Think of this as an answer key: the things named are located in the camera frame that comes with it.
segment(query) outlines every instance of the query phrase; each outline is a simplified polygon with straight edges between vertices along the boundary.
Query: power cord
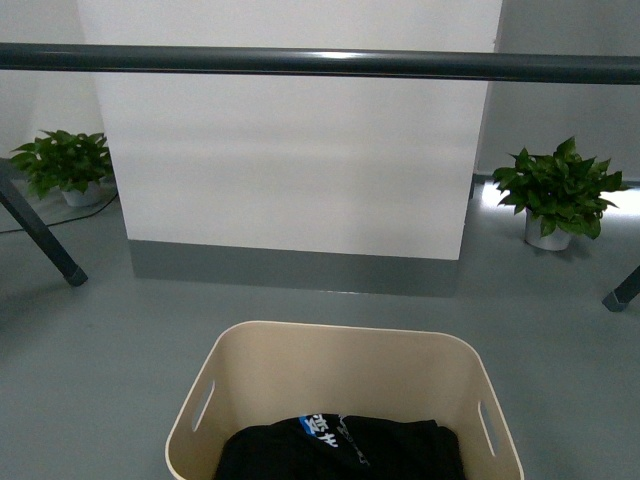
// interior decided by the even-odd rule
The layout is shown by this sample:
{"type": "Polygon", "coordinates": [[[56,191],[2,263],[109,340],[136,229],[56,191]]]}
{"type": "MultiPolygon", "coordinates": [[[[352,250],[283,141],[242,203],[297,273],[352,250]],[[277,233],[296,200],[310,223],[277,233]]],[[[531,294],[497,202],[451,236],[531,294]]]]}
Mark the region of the power cord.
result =
{"type": "MultiPolygon", "coordinates": [[[[85,218],[91,218],[91,217],[99,214],[101,211],[103,211],[109,205],[111,205],[116,198],[118,198],[118,194],[117,193],[111,198],[111,200],[109,200],[107,203],[105,203],[102,207],[100,207],[98,210],[96,210],[93,213],[90,213],[88,215],[83,215],[81,217],[68,218],[66,220],[61,220],[59,222],[49,223],[49,224],[47,224],[47,227],[55,227],[57,225],[62,225],[62,224],[71,223],[71,222],[77,222],[78,220],[84,220],[85,218]]],[[[15,233],[15,232],[24,232],[24,228],[16,228],[15,230],[4,230],[4,231],[0,232],[0,235],[4,235],[5,233],[15,233]]]]}

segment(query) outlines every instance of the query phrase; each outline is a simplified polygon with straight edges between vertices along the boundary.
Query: potted plant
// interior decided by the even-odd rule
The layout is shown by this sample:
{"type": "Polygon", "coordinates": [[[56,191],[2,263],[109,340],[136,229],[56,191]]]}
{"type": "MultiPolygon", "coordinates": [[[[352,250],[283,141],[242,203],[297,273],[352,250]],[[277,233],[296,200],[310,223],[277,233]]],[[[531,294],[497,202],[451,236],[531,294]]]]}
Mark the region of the potted plant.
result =
{"type": "Polygon", "coordinates": [[[564,250],[573,235],[595,239],[608,206],[602,192],[628,187],[622,172],[608,174],[611,159],[583,159],[576,152],[575,137],[562,142],[553,155],[531,155],[523,148],[514,167],[493,172],[500,192],[509,191],[501,205],[513,205],[514,214],[526,209],[525,241],[545,250],[564,250]]]}
{"type": "Polygon", "coordinates": [[[11,163],[27,174],[29,192],[42,199],[49,190],[60,187],[73,207],[100,201],[100,179],[113,174],[104,133],[43,133],[43,138],[36,137],[13,150],[20,153],[11,158],[11,163]]]}

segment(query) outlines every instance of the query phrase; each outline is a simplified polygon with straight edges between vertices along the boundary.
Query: white flower pot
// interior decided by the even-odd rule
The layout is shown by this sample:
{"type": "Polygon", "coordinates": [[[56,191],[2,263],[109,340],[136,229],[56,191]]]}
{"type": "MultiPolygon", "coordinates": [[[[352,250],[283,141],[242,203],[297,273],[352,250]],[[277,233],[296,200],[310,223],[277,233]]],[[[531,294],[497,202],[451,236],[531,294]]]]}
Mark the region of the white flower pot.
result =
{"type": "Polygon", "coordinates": [[[89,182],[89,186],[84,193],[78,190],[71,190],[70,192],[63,191],[62,195],[70,207],[88,207],[102,200],[102,189],[96,182],[89,182]]]}
{"type": "Polygon", "coordinates": [[[571,242],[572,235],[559,228],[556,228],[551,235],[546,237],[540,236],[540,223],[541,219],[533,219],[531,211],[527,209],[527,224],[524,230],[524,241],[529,245],[541,248],[543,250],[549,250],[552,252],[558,252],[565,250],[571,242]]]}

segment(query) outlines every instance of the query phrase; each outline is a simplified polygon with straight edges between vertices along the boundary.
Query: basket handle hole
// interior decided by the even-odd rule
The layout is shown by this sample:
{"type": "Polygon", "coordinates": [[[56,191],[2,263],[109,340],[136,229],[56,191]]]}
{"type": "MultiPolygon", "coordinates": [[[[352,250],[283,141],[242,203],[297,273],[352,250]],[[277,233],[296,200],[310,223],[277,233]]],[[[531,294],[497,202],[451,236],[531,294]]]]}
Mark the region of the basket handle hole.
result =
{"type": "Polygon", "coordinates": [[[202,423],[202,419],[204,418],[204,414],[209,407],[209,403],[211,402],[211,398],[213,397],[213,392],[216,390],[216,382],[215,380],[211,381],[209,387],[204,391],[202,397],[200,397],[200,401],[198,402],[198,406],[196,407],[196,411],[193,414],[193,419],[191,420],[191,429],[195,432],[200,427],[202,423]]]}
{"type": "Polygon", "coordinates": [[[494,457],[498,453],[498,436],[496,435],[495,428],[493,428],[493,422],[487,411],[487,407],[484,402],[478,402],[478,414],[480,416],[480,423],[482,423],[482,429],[487,437],[487,443],[489,444],[489,450],[494,457]]]}

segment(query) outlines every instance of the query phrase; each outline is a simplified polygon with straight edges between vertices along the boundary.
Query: gray floor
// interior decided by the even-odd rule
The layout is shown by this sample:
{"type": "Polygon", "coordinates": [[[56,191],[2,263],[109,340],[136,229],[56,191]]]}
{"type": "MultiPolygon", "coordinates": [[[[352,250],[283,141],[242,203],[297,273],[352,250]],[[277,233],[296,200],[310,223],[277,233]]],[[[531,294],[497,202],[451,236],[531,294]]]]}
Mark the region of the gray floor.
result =
{"type": "Polygon", "coordinates": [[[164,442],[216,337],[253,319],[447,332],[482,356],[529,479],[640,478],[640,218],[562,254],[470,203],[457,293],[413,298],[133,277],[119,204],[53,229],[90,279],[66,285],[0,235],[0,478],[169,479],[164,442]]]}

